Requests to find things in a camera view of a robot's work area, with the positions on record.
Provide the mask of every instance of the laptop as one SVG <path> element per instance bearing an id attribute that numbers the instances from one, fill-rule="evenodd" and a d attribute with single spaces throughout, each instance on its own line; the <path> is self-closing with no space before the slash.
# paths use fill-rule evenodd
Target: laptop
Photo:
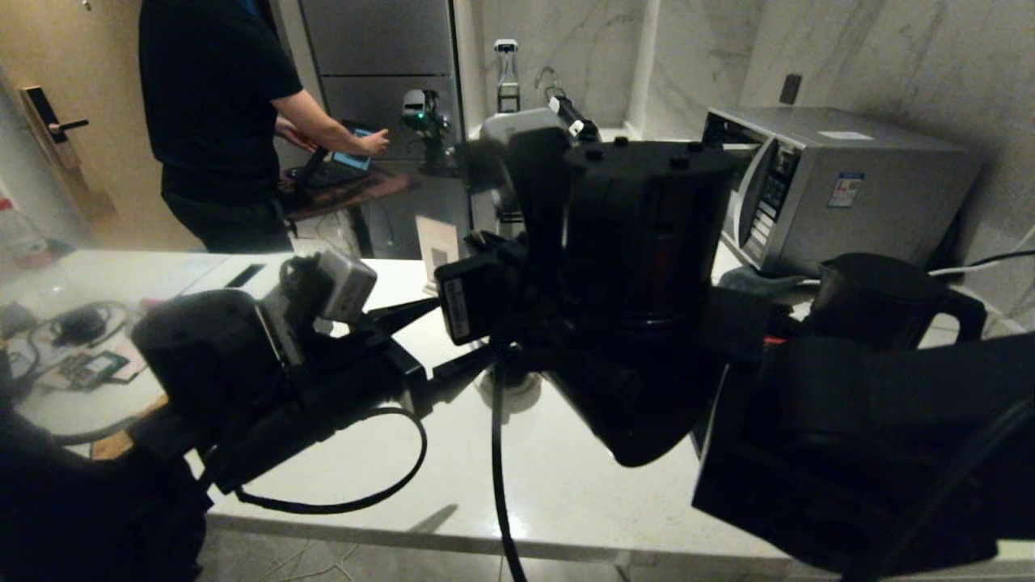
<path id="1" fill-rule="evenodd" d="M 349 129 L 356 136 L 369 136 L 374 132 L 362 127 L 351 126 Z M 371 173 L 371 157 L 368 155 L 353 155 L 344 151 L 331 153 L 320 147 L 313 157 L 301 168 L 288 170 L 287 175 L 295 180 L 295 192 L 305 188 L 321 190 L 366 177 Z"/>

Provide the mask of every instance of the man's arm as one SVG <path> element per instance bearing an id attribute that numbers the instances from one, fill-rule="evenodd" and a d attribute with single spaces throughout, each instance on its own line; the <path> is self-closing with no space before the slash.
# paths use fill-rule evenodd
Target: man's arm
<path id="1" fill-rule="evenodd" d="M 385 138 L 388 129 L 381 129 L 372 136 L 357 138 L 344 125 L 324 113 L 320 104 L 305 89 L 294 95 L 273 99 L 270 103 L 302 134 L 330 151 L 380 155 L 388 148 L 388 140 Z"/>

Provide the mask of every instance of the black pants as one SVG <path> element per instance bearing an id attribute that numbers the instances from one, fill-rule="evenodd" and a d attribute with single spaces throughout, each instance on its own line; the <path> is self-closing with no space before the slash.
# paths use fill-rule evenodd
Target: black pants
<path id="1" fill-rule="evenodd" d="M 205 243 L 209 253 L 259 254 L 291 252 L 280 203 L 268 193 L 250 203 L 201 202 L 177 193 L 162 180 L 161 198 L 183 226 Z"/>

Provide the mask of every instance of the wooden desk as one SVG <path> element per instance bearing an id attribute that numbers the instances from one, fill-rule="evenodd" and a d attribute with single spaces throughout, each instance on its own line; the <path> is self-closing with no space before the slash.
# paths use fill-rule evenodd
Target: wooden desk
<path id="1" fill-rule="evenodd" d="M 306 188 L 305 193 L 313 200 L 313 203 L 306 206 L 290 207 L 296 196 L 294 180 L 282 177 L 278 188 L 287 201 L 286 215 L 289 221 L 304 221 L 341 210 L 349 212 L 352 230 L 359 242 L 359 254 L 369 258 L 374 256 L 374 245 L 360 205 L 409 192 L 419 185 L 420 181 L 413 174 L 397 174 L 372 165 L 371 174 L 365 178 L 325 188 Z"/>

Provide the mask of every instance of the cabinet door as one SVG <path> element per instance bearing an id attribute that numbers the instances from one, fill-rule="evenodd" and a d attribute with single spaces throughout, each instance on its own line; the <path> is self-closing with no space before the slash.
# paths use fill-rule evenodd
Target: cabinet door
<path id="1" fill-rule="evenodd" d="M 452 130 L 445 139 L 450 147 L 460 137 L 456 126 L 456 90 L 451 77 L 325 77 L 324 98 L 335 119 L 348 119 L 389 129 L 391 145 L 384 159 L 423 159 L 420 138 L 403 125 L 403 95 L 410 89 L 433 89 L 439 93 L 439 113 L 449 118 Z"/>
<path id="2" fill-rule="evenodd" d="M 302 0 L 320 75 L 452 75 L 449 0 Z"/>

